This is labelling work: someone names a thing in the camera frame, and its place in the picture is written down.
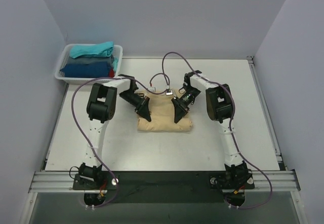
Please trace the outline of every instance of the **cable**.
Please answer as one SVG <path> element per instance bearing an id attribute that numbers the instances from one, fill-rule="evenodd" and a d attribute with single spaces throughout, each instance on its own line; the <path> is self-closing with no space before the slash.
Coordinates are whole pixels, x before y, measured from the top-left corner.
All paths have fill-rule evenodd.
<path id="1" fill-rule="evenodd" d="M 168 79 L 168 81 L 166 81 L 166 82 L 167 82 L 167 85 L 168 85 L 168 86 L 170 85 L 170 78 L 169 78 L 169 76 L 167 76 L 165 73 L 156 73 L 156 74 L 153 75 L 152 78 L 150 79 L 150 86 L 152 86 L 152 80 L 153 80 L 156 76 L 158 76 L 158 75 L 160 75 L 160 74 L 162 74 L 165 78 Z"/>
<path id="2" fill-rule="evenodd" d="M 204 77 L 202 77 L 200 74 L 198 74 L 193 68 L 192 68 L 192 66 L 190 65 L 190 63 L 187 61 L 187 59 L 184 57 L 184 56 L 182 56 L 180 53 L 177 53 L 177 52 L 168 52 L 166 55 L 164 55 L 164 57 L 163 57 L 163 59 L 162 59 L 162 72 L 163 72 L 163 74 L 164 75 L 166 75 L 165 74 L 165 70 L 164 70 L 164 60 L 165 60 L 165 58 L 169 55 L 169 54 L 176 54 L 176 55 L 178 55 L 178 56 L 180 56 L 186 63 L 187 63 L 187 65 L 188 65 L 188 67 L 192 70 L 192 72 L 196 75 L 196 76 L 198 76 L 198 77 L 200 77 L 200 78 L 202 78 L 204 81 L 206 81 L 206 82 L 209 82 L 209 83 L 211 83 L 211 84 L 216 84 L 216 85 L 218 85 L 218 86 L 220 86 L 227 94 L 228 94 L 228 96 L 229 96 L 229 98 L 230 98 L 230 100 L 231 100 L 231 102 L 232 102 L 232 104 L 233 104 L 233 113 L 232 113 L 232 116 L 231 116 L 231 118 L 230 118 L 230 120 L 229 120 L 229 130 L 232 132 L 232 121 L 233 121 L 233 118 L 234 118 L 234 115 L 235 115 L 235 103 L 234 103 L 234 99 L 233 99 L 233 97 L 232 97 L 232 95 L 231 95 L 231 93 L 223 86 L 223 85 L 221 85 L 220 83 L 218 83 L 218 82 L 213 82 L 213 81 L 209 81 L 208 79 L 206 79 L 206 78 L 204 78 Z M 272 192 L 273 192 L 273 188 L 272 188 L 272 183 L 271 183 L 271 181 L 270 181 L 270 179 L 269 179 L 269 177 L 265 174 L 265 172 L 264 171 L 262 171 L 260 168 L 258 168 L 256 165 L 254 165 L 254 164 L 252 164 L 249 160 L 247 160 L 246 158 L 245 158 L 245 156 L 240 152 L 240 150 L 239 150 L 239 147 L 238 147 L 238 144 L 237 144 L 237 142 L 236 142 L 236 139 L 235 139 L 235 135 L 234 135 L 234 133 L 231 133 L 231 135 L 232 135 L 232 138 L 233 138 L 233 141 L 234 141 L 234 144 L 235 144 L 235 147 L 236 147 L 236 150 L 237 150 L 237 152 L 238 152 L 238 154 L 242 157 L 242 159 L 245 161 L 245 162 L 247 162 L 248 164 L 250 164 L 252 167 L 254 167 L 256 170 L 258 170 L 266 179 L 267 179 L 267 181 L 269 182 L 269 186 L 270 186 L 270 194 L 269 194 L 269 197 L 268 197 L 268 199 L 267 200 L 265 200 L 264 202 L 262 202 L 262 203 L 260 203 L 260 204 L 256 204 L 256 205 L 252 205 L 252 206 L 248 206 L 248 207 L 238 207 L 238 209 L 240 209 L 240 210 L 248 210 L 248 209 L 254 209 L 254 208 L 257 208 L 257 207 L 260 207 L 260 206 L 262 206 L 262 205 L 264 205 L 264 204 L 266 204 L 266 203 L 268 203 L 270 200 L 271 200 L 271 198 L 272 198 Z"/>
<path id="3" fill-rule="evenodd" d="M 109 174 L 112 176 L 113 179 L 115 179 L 116 181 L 116 193 L 113 197 L 111 197 L 109 200 L 107 200 L 106 202 L 102 203 L 101 205 L 97 205 L 96 207 L 102 207 L 102 206 L 105 206 L 109 203 L 111 203 L 116 197 L 117 197 L 117 194 L 118 194 L 118 191 L 119 191 L 119 184 L 118 184 L 118 180 L 116 178 L 116 176 L 114 175 L 114 173 L 109 169 L 109 167 L 101 160 L 101 158 L 98 156 L 98 154 L 96 153 L 96 151 L 94 150 L 94 147 L 91 143 L 91 141 L 89 140 L 89 138 L 87 137 L 87 135 L 85 134 L 85 132 L 83 131 L 83 129 L 81 128 L 79 122 L 77 121 L 76 119 L 76 116 L 75 116 L 75 111 L 74 111 L 74 99 L 75 99 L 75 95 L 77 94 L 77 92 L 85 85 L 93 82 L 93 81 L 98 81 L 98 80 L 106 80 L 106 79 L 109 79 L 109 80 L 123 80 L 123 79 L 128 79 L 128 80 L 133 80 L 135 82 L 137 82 L 138 84 L 140 84 L 146 91 L 148 91 L 149 93 L 152 93 L 152 94 L 155 94 L 155 95 L 161 95 L 161 94 L 164 94 L 165 93 L 165 90 L 163 92 L 152 92 L 150 90 L 148 90 L 148 88 L 146 88 L 141 82 L 139 82 L 137 79 L 134 79 L 134 78 L 126 78 L 126 77 L 122 77 L 122 78 L 110 78 L 110 77 L 100 77 L 100 78 L 95 78 L 95 79 L 92 79 L 92 80 L 89 80 L 89 81 L 86 81 L 84 82 L 83 84 L 79 85 L 77 87 L 77 89 L 74 91 L 73 95 L 72 95 L 72 100 L 71 100 L 71 111 L 72 111 L 72 117 L 73 117 L 73 120 L 77 126 L 77 128 L 79 129 L 79 131 L 81 132 L 81 134 L 83 135 L 83 137 L 86 139 L 86 141 L 88 142 L 93 154 L 95 155 L 95 157 L 98 159 L 98 161 L 102 164 L 103 167 L 105 167 L 107 169 L 107 171 L 109 172 Z"/>
<path id="4" fill-rule="evenodd" d="M 73 167 L 71 167 L 70 170 L 69 170 L 69 176 L 70 176 L 70 178 L 72 178 L 73 180 L 75 180 L 75 178 L 71 176 L 71 170 L 72 170 Z"/>

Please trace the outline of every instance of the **white table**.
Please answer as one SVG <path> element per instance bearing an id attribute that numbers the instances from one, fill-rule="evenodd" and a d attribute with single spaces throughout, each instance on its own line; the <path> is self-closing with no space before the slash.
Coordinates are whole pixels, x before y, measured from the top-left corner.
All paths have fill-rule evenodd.
<path id="1" fill-rule="evenodd" d="M 247 60 L 189 60 L 210 80 L 227 83 L 236 104 L 234 123 L 241 152 L 263 170 L 279 170 L 274 146 Z M 190 72 L 184 61 L 168 59 L 166 74 L 173 88 L 180 88 L 183 76 Z M 123 59 L 120 73 L 135 76 L 148 86 L 153 74 L 161 72 L 160 59 Z M 165 89 L 163 76 L 153 85 Z M 86 141 L 71 114 L 71 97 L 76 89 L 70 85 L 53 135 L 47 171 L 66 171 L 79 166 L 86 151 Z M 83 87 L 75 98 L 76 117 L 84 130 L 89 127 L 86 105 L 91 86 Z M 224 170 L 224 153 L 216 123 L 206 111 L 201 94 L 190 106 L 191 132 L 139 132 L 134 108 L 118 97 L 114 118 L 105 134 L 102 160 L 115 171 L 209 171 Z"/>

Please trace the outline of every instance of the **tan towel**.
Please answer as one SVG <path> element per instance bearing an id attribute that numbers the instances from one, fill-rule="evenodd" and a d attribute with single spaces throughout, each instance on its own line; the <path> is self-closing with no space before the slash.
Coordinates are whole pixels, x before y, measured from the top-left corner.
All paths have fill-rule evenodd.
<path id="1" fill-rule="evenodd" d="M 174 123 L 174 106 L 171 102 L 173 96 L 154 95 L 148 93 L 150 98 L 148 108 L 151 113 L 151 122 L 139 117 L 137 129 L 141 131 L 190 131 L 192 121 L 189 118 L 189 113 L 184 116 L 177 124 Z"/>

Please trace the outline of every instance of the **stack of clothes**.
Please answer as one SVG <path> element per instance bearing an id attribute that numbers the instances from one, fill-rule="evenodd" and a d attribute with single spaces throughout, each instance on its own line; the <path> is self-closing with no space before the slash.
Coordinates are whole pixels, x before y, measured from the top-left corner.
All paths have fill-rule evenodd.
<path id="1" fill-rule="evenodd" d="M 66 65 L 60 71 L 65 77 L 114 77 L 118 59 L 114 58 L 113 42 L 96 45 L 75 45 L 70 50 Z"/>

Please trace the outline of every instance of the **metal frame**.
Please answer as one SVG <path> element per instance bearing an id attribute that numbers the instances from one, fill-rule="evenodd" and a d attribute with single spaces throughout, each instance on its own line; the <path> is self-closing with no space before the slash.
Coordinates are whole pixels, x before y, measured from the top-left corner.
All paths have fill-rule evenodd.
<path id="1" fill-rule="evenodd" d="M 156 58 L 160 59 L 159 57 L 145 57 L 146 59 L 148 58 Z M 254 63 L 253 63 L 253 57 L 247 58 L 249 62 L 249 67 L 251 70 L 251 74 L 257 89 L 257 93 L 260 99 L 260 103 L 262 106 L 262 110 L 266 119 L 266 123 L 269 129 L 269 134 L 271 136 L 271 140 L 273 143 L 274 150 L 276 152 L 277 160 L 278 163 L 283 163 L 282 157 L 281 157 L 281 152 L 280 148 L 276 139 L 276 135 L 274 132 L 274 128 L 271 122 L 270 114 L 264 99 L 264 96 L 262 94 L 262 90 L 260 88 L 260 84 L 257 78 L 257 74 L 255 71 Z M 68 88 L 68 85 L 66 86 L 65 89 L 65 94 L 63 97 L 66 96 L 66 90 Z M 57 117 L 57 122 L 56 126 L 54 129 L 54 132 L 57 127 L 58 120 L 61 115 L 61 109 L 62 109 L 62 104 L 60 107 L 60 111 Z M 291 192 L 292 199 L 295 205 L 296 213 L 299 219 L 300 223 L 308 223 L 307 218 L 305 215 L 304 211 L 304 206 L 302 204 L 302 201 L 300 199 L 300 187 L 298 184 L 298 179 L 296 177 L 296 174 L 294 171 L 265 171 L 267 176 L 270 178 L 271 183 L 273 184 L 273 190 L 274 191 L 281 191 L 281 192 Z M 246 191 L 256 191 L 256 192 L 267 192 L 269 191 L 269 184 L 267 180 L 264 178 L 264 176 L 259 173 L 259 172 L 253 172 L 253 177 L 254 177 L 254 184 L 255 184 L 255 189 L 253 190 L 246 190 Z M 23 210 L 20 223 L 29 223 L 29 220 L 32 215 L 32 211 L 34 208 L 34 204 L 37 198 L 37 193 L 96 193 L 98 191 L 75 191 L 72 189 L 73 186 L 73 179 L 69 177 L 68 172 L 36 172 L 34 174 L 31 186 L 29 188 L 29 194 L 28 194 L 28 199 L 25 205 L 25 208 Z"/>

